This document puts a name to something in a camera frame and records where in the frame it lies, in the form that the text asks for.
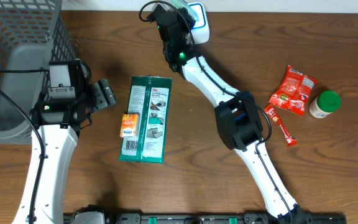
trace plastic jar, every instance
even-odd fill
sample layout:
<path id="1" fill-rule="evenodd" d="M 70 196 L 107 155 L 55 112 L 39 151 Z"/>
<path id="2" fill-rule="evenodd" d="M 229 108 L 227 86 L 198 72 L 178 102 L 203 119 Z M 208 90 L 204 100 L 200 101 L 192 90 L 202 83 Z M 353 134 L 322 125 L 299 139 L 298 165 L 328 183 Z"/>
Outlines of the plastic jar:
<path id="1" fill-rule="evenodd" d="M 338 110 L 340 106 L 341 97 L 336 92 L 328 90 L 317 96 L 309 104 L 309 111 L 315 118 L 325 118 Z"/>

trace green lid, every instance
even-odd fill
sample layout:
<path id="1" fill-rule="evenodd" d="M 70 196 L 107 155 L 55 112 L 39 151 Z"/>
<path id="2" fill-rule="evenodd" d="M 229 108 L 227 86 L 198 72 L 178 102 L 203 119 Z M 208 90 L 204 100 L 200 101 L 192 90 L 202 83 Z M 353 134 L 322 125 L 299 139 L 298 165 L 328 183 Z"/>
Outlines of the green lid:
<path id="1" fill-rule="evenodd" d="M 334 91 L 324 91 L 318 96 L 317 105 L 322 111 L 332 113 L 341 106 L 341 97 Z"/>

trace barcode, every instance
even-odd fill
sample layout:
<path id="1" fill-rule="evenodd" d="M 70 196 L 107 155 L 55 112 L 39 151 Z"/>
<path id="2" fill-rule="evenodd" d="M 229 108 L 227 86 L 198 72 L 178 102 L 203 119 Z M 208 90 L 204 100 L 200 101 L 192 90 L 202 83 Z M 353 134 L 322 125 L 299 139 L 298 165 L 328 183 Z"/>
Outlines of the barcode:
<path id="1" fill-rule="evenodd" d="M 136 150 L 137 148 L 137 141 L 127 141 L 126 150 Z"/>
<path id="2" fill-rule="evenodd" d="M 309 88 L 313 88 L 314 83 L 310 79 L 308 79 L 308 77 L 305 77 L 302 81 L 302 85 L 305 85 Z"/>

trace wall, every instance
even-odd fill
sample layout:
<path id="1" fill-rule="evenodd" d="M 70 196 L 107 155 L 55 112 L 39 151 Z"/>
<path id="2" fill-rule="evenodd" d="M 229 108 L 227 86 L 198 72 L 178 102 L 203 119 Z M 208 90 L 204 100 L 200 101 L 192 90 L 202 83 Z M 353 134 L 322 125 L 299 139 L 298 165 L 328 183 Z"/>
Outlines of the wall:
<path id="1" fill-rule="evenodd" d="M 147 2 L 149 1 L 63 0 L 63 9 L 138 11 Z M 201 2 L 210 12 L 358 13 L 358 0 L 201 0 Z"/>

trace product packaging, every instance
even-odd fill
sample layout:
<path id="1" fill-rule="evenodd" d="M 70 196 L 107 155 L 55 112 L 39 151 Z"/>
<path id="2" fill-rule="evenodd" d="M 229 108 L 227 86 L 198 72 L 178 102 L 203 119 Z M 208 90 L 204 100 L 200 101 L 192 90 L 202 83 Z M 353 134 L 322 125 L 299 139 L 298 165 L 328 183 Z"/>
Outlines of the product packaging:
<path id="1" fill-rule="evenodd" d="M 294 146 L 296 145 L 296 139 L 293 138 L 291 136 L 291 134 L 288 132 L 288 130 L 285 128 L 283 121 L 281 120 L 281 118 L 279 117 L 279 115 L 277 114 L 276 110 L 274 109 L 274 107 L 269 104 L 265 109 L 264 109 L 265 113 L 274 121 L 274 123 L 276 123 L 277 125 L 279 125 L 279 127 L 281 128 L 281 130 L 284 133 L 284 137 L 285 140 L 287 141 L 287 146 Z"/>
<path id="2" fill-rule="evenodd" d="M 120 137 L 136 137 L 139 133 L 138 114 L 123 114 L 121 122 Z"/>
<path id="3" fill-rule="evenodd" d="M 172 79 L 132 77 L 127 114 L 138 114 L 139 133 L 122 140 L 120 161 L 163 163 Z"/>
<path id="4" fill-rule="evenodd" d="M 284 81 L 268 102 L 281 109 L 303 116 L 310 91 L 316 83 L 317 80 L 314 78 L 288 65 Z"/>
<path id="5" fill-rule="evenodd" d="M 309 111 L 315 118 L 325 118 L 339 107 L 341 107 L 341 97 L 336 92 L 327 90 L 310 103 Z"/>

